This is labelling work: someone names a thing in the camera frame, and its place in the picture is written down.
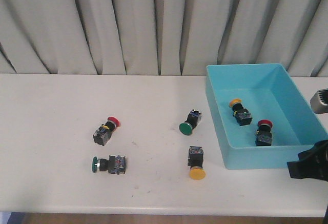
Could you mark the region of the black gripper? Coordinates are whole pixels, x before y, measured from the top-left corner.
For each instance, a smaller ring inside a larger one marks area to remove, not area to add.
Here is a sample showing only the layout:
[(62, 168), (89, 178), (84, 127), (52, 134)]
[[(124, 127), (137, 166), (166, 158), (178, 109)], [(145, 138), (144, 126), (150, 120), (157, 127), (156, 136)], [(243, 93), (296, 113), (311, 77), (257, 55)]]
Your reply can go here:
[(327, 181), (327, 140), (313, 145), (298, 154), (299, 160), (287, 162), (289, 174), (295, 179), (318, 179)]

